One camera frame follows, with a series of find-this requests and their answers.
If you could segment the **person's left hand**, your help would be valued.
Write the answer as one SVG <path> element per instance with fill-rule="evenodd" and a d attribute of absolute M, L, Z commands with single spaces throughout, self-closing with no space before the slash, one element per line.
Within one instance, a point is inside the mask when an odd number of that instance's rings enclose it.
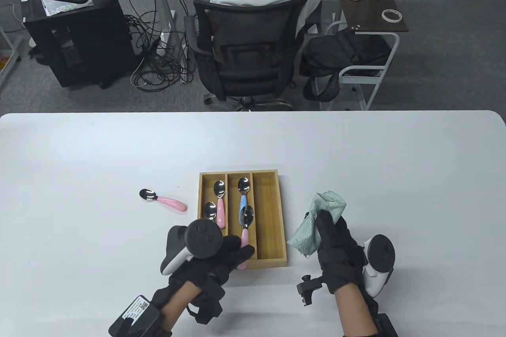
<path fill-rule="evenodd" d="M 238 236 L 230 235 L 223 238 L 222 245 L 216 254 L 206 259 L 192 258 L 185 261 L 171 276 L 169 283 L 190 282 L 204 290 L 211 286 L 222 286 L 229 280 L 233 270 L 250 259 L 255 253 L 252 245 L 242 246 Z"/>

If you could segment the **person's right hand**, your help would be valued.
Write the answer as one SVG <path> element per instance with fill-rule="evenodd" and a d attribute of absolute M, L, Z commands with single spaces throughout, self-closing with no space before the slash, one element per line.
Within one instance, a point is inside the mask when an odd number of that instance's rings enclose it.
<path fill-rule="evenodd" d="M 351 236 L 343 217 L 334 222 L 330 212 L 320 210 L 315 225 L 321 237 L 317 250 L 324 283 L 331 294 L 347 284 L 364 286 L 363 248 Z"/>

